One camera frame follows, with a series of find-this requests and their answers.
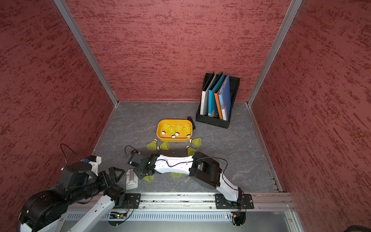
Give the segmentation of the yellow shuttlecock six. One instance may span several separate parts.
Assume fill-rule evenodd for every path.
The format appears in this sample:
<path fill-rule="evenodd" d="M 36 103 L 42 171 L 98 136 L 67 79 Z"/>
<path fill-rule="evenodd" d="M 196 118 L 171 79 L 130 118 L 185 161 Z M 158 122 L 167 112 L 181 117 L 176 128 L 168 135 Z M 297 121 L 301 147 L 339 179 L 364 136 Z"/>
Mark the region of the yellow shuttlecock six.
<path fill-rule="evenodd" d="M 149 151 L 156 151 L 157 149 L 157 139 L 154 139 L 152 142 L 150 142 L 147 146 L 147 149 Z"/>

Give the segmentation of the yellow shuttlecock four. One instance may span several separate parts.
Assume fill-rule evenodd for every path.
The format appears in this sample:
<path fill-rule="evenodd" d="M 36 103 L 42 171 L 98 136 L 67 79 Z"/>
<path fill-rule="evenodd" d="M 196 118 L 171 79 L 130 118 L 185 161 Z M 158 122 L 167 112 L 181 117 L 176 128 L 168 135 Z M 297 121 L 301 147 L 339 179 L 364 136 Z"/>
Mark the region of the yellow shuttlecock four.
<path fill-rule="evenodd" d="M 157 150 L 170 150 L 169 142 L 163 142 L 161 145 L 157 146 Z"/>

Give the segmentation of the yellow shuttlecock two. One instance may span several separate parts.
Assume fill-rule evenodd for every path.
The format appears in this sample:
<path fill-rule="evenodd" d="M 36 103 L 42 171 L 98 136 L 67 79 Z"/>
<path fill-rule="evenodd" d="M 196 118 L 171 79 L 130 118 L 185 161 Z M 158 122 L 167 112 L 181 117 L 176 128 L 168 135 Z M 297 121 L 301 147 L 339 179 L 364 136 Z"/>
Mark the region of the yellow shuttlecock two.
<path fill-rule="evenodd" d="M 167 134 L 170 130 L 171 130 L 171 126 L 169 125 L 169 124 L 167 124 L 167 123 L 163 123 L 162 124 L 162 129 L 161 129 L 161 134 L 162 135 L 165 135 L 165 134 Z"/>

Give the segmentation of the yellow plastic storage box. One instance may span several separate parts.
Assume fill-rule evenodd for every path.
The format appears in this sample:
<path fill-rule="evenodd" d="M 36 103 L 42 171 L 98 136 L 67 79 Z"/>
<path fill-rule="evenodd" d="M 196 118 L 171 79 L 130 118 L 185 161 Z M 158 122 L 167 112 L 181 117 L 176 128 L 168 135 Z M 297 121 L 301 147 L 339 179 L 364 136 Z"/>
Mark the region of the yellow plastic storage box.
<path fill-rule="evenodd" d="M 176 124 L 181 124 L 184 127 L 186 127 L 186 126 L 192 126 L 191 122 L 188 121 L 187 119 L 164 119 L 164 120 L 160 121 L 159 124 L 158 124 L 158 126 L 157 126 L 157 137 L 162 142 L 167 141 L 167 142 L 186 143 L 186 142 L 188 142 L 191 139 L 191 137 L 193 135 L 193 131 L 192 131 L 191 137 L 190 138 L 187 138 L 187 136 L 185 135 L 185 133 L 184 133 L 183 130 L 180 132 L 180 135 L 178 137 L 176 137 L 176 138 L 171 138 L 170 131 L 167 134 L 162 135 L 161 134 L 161 129 L 162 129 L 162 124 L 163 123 L 167 123 L 170 126 L 176 126 Z"/>

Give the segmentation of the yellow shuttlecock seven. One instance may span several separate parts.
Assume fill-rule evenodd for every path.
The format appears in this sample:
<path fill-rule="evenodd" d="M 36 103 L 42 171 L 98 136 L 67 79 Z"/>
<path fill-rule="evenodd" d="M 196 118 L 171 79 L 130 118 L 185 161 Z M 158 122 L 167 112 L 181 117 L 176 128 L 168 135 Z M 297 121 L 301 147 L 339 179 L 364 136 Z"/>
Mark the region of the yellow shuttlecock seven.
<path fill-rule="evenodd" d="M 177 131 L 176 131 L 175 126 L 170 127 L 170 135 L 171 135 L 171 138 L 176 138 L 177 137 Z"/>

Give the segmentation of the yellow shuttlecock one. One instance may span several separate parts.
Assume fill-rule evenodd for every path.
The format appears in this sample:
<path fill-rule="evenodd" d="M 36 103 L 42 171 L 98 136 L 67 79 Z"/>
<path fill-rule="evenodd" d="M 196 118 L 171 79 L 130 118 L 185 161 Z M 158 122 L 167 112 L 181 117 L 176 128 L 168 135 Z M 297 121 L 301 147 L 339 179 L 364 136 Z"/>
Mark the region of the yellow shuttlecock one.
<path fill-rule="evenodd" d="M 183 130 L 184 126 L 181 124 L 176 124 L 175 126 L 175 136 L 178 137 L 180 132 Z"/>

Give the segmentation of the yellow shuttlecock three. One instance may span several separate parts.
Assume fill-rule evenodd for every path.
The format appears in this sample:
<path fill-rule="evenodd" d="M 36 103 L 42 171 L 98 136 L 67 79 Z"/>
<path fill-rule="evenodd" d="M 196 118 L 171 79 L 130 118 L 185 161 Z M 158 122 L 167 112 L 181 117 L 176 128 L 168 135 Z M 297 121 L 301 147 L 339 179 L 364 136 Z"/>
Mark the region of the yellow shuttlecock three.
<path fill-rule="evenodd" d="M 186 127 L 183 128 L 183 131 L 184 131 L 185 135 L 187 136 L 187 138 L 190 138 L 191 135 L 192 135 L 193 128 L 192 128 L 192 126 L 186 126 Z"/>

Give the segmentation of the yellow shuttlecock five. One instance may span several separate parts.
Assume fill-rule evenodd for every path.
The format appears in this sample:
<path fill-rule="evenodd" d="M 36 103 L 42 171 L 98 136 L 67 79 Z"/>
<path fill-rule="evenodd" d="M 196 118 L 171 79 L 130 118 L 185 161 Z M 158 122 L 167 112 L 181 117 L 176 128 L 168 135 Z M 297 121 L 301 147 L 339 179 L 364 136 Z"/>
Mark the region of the yellow shuttlecock five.
<path fill-rule="evenodd" d="M 199 148 L 202 145 L 202 138 L 193 138 L 190 139 L 189 142 Z"/>

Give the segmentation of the yellow shuttlecock nine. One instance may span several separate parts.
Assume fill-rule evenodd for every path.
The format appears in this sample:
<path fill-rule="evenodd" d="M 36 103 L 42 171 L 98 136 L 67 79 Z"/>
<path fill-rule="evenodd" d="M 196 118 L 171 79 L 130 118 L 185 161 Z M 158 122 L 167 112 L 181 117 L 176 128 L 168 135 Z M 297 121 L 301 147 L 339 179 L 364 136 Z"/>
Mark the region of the yellow shuttlecock nine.
<path fill-rule="evenodd" d="M 181 178 L 181 177 L 186 177 L 186 174 L 181 174 L 181 173 L 170 173 L 172 178 Z"/>

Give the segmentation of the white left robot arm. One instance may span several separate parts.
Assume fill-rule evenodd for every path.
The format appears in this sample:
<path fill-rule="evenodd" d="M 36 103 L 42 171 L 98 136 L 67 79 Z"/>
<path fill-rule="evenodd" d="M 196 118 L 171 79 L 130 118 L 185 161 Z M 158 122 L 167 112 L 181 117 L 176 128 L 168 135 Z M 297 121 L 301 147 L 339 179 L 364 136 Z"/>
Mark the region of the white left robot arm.
<path fill-rule="evenodd" d="M 54 188 L 31 196 L 24 203 L 18 221 L 21 226 L 27 225 L 32 232 L 37 232 L 59 219 L 70 205 L 101 192 L 114 206 L 119 205 L 123 203 L 125 190 L 117 183 L 125 173 L 124 169 L 110 167 L 109 173 L 95 174 L 92 164 L 83 161 L 67 166 Z"/>

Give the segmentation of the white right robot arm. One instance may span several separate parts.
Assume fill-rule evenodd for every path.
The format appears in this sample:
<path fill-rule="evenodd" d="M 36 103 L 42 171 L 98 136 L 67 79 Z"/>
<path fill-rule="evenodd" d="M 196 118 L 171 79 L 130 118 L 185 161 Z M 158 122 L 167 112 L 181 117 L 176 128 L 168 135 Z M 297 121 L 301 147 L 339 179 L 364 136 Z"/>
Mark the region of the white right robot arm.
<path fill-rule="evenodd" d="M 128 164 L 134 168 L 134 173 L 139 179 L 152 176 L 155 172 L 184 174 L 204 188 L 216 189 L 227 201 L 240 203 L 242 189 L 225 177 L 218 160 L 219 158 L 201 152 L 187 157 L 169 157 L 160 154 L 152 154 L 148 157 L 134 150 L 128 158 Z"/>

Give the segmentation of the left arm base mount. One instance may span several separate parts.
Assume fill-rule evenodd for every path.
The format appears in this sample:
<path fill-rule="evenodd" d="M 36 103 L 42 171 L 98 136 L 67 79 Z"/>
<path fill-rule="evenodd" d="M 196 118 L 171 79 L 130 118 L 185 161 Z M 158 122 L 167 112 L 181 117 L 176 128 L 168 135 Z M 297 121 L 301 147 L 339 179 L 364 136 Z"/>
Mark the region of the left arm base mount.
<path fill-rule="evenodd" d="M 141 202 L 140 193 L 125 193 L 121 208 L 123 209 L 138 209 Z"/>

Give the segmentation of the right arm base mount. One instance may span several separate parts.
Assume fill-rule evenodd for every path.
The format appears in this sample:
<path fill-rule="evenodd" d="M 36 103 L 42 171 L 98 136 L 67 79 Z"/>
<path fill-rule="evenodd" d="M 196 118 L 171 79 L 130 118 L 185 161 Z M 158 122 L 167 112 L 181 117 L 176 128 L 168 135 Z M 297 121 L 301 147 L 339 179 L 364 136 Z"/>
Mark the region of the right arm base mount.
<path fill-rule="evenodd" d="M 222 194 L 215 194 L 215 205 L 217 209 L 254 209 L 251 194 L 242 194 L 241 199 L 236 202 L 226 200 Z"/>

